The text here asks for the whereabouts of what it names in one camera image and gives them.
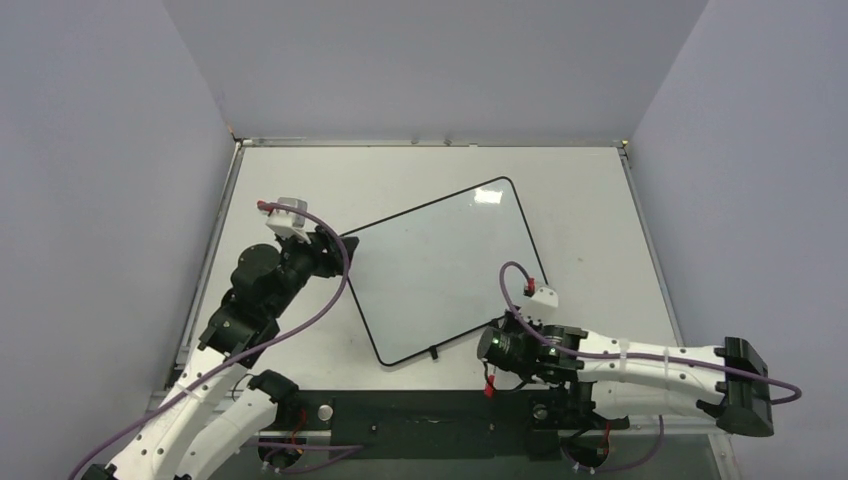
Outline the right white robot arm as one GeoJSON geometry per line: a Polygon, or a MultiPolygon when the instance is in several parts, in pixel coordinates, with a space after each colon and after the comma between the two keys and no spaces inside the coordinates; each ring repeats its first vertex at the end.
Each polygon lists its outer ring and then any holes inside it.
{"type": "Polygon", "coordinates": [[[712,420],[735,435],[774,433],[767,363],[742,338],[665,347],[577,327],[523,328],[507,313],[483,330],[477,356],[517,375],[521,387],[544,385],[529,396],[539,429],[626,428],[633,416],[677,416],[712,420]]]}

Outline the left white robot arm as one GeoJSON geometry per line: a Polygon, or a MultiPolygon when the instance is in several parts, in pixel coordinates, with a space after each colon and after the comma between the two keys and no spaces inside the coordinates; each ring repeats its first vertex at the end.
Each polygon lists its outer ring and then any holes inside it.
{"type": "Polygon", "coordinates": [[[133,438],[105,463],[91,456],[73,479],[206,479],[254,433],[291,427],[298,416],[297,385],[265,370],[225,413],[219,403],[270,346],[316,323],[324,306],[282,333],[279,317],[312,278],[347,280],[360,241],[317,225],[311,231],[276,227],[276,244],[257,244],[239,256],[224,294],[163,402],[122,432],[133,438]]]}

